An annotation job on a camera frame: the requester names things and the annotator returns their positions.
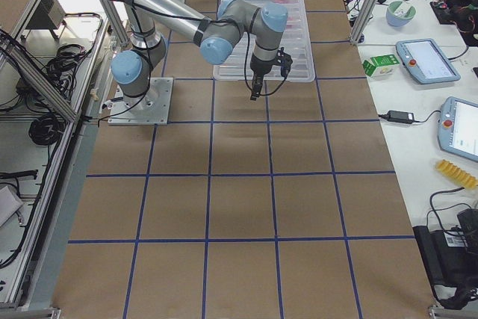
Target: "electronic device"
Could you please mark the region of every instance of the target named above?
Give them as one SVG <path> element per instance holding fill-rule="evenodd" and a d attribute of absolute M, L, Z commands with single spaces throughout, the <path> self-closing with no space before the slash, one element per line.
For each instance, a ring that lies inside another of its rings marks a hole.
<path fill-rule="evenodd" d="M 458 81 L 460 75 L 433 39 L 399 41 L 398 56 L 420 84 Z"/>
<path fill-rule="evenodd" d="M 478 255 L 478 209 L 467 208 L 456 216 L 462 227 L 468 252 Z"/>
<path fill-rule="evenodd" d="M 453 22 L 451 21 L 452 19 L 451 12 L 450 12 L 450 9 L 448 9 L 448 7 L 446 6 L 446 3 L 443 2 L 443 3 L 437 4 L 436 2 L 431 1 L 430 7 L 432 7 L 433 13 L 435 14 L 436 19 L 438 20 L 440 24 L 442 25 L 453 24 Z"/>
<path fill-rule="evenodd" d="M 441 106 L 438 142 L 447 152 L 478 161 L 478 104 L 449 97 Z"/>
<path fill-rule="evenodd" d="M 64 17 L 65 10 L 58 0 L 41 0 L 26 28 L 28 30 L 58 29 Z"/>

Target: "yellow spiral toy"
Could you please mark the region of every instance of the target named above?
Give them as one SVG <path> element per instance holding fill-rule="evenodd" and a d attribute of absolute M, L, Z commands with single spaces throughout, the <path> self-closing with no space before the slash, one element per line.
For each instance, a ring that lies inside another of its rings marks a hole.
<path fill-rule="evenodd" d="M 473 177 L 470 173 L 465 172 L 447 160 L 438 162 L 436 169 L 467 190 L 473 190 L 475 187 L 478 187 L 478 179 L 476 177 Z"/>

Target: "plastic storage bin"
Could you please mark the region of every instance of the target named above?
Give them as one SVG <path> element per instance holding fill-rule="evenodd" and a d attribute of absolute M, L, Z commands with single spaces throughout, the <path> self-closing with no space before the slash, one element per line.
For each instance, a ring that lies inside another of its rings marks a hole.
<path fill-rule="evenodd" d="M 291 72 L 288 81 L 310 82 L 315 79 L 314 61 L 310 36 L 308 34 L 307 16 L 305 13 L 304 0 L 245 0 L 251 4 L 263 7 L 267 2 L 273 1 L 284 5 L 289 11 L 289 19 L 282 37 L 281 46 L 284 51 L 291 55 Z M 247 79 L 252 79 L 252 70 L 249 68 L 252 50 L 254 49 L 255 36 L 251 35 L 251 46 L 247 59 Z M 221 65 L 214 66 L 213 76 L 217 80 L 243 80 L 244 79 L 244 56 L 246 55 L 247 35 L 235 46 L 231 56 Z M 267 80 L 282 80 L 280 68 L 274 66 L 272 71 L 265 77 Z"/>

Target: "screen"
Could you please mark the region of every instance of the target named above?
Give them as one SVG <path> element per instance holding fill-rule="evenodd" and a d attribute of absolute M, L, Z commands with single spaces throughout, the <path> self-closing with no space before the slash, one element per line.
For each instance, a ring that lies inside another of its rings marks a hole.
<path fill-rule="evenodd" d="M 456 102 L 452 147 L 478 155 L 478 107 Z"/>
<path fill-rule="evenodd" d="M 430 41 L 407 43 L 406 48 L 417 61 L 425 78 L 448 78 L 455 75 Z"/>

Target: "blue bowl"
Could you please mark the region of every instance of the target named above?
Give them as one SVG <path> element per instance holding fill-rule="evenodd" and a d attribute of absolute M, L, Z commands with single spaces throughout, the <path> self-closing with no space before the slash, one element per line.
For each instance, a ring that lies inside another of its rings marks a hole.
<path fill-rule="evenodd" d="M 393 1 L 387 7 L 387 22 L 391 26 L 404 26 L 410 20 L 413 19 L 417 11 L 414 7 L 410 7 L 410 9 L 406 12 L 406 14 L 396 15 L 395 11 L 398 7 L 402 4 L 402 1 Z"/>

